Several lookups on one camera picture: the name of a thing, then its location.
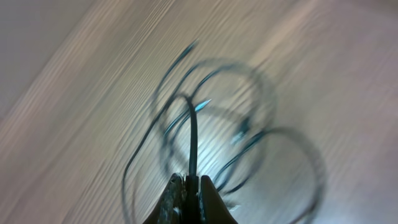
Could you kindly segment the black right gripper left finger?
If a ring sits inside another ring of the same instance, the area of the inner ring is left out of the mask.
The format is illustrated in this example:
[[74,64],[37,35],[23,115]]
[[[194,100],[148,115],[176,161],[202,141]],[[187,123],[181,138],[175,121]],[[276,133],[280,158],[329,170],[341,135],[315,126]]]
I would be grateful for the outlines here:
[[174,173],[169,179],[153,211],[143,224],[180,224],[184,203],[185,183],[181,174]]

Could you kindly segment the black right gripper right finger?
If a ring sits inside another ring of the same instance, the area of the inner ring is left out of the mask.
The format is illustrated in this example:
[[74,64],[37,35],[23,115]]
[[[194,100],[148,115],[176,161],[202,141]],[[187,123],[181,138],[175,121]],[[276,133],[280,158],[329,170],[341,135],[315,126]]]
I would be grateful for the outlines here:
[[201,222],[205,224],[238,224],[228,211],[210,177],[201,176],[200,184]]

